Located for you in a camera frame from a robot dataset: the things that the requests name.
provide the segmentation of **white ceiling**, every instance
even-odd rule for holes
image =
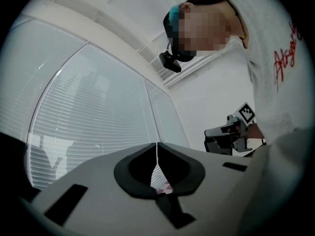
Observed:
[[[162,21],[169,9],[185,0],[47,0],[75,10],[103,25],[139,52],[163,80],[176,76],[163,68],[158,55],[168,40]],[[189,69],[189,63],[182,64]]]

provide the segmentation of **white wall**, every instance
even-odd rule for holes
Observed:
[[[58,26],[97,45],[169,94],[162,79],[140,54],[111,31],[82,14],[43,0],[31,0],[21,14]]]
[[[171,86],[170,92],[192,149],[206,151],[204,131],[225,125],[226,117],[245,101],[254,109],[247,60],[241,47],[210,61]],[[260,139],[249,140],[249,148],[259,145]]]

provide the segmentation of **glass panel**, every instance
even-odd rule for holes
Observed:
[[[146,84],[161,141],[189,148],[171,98],[147,80]]]
[[[26,142],[31,118],[45,87],[84,44],[85,41],[35,19],[9,32],[0,56],[1,132]]]
[[[87,45],[38,103],[28,140],[32,182],[44,189],[88,159],[158,141],[144,79]]]

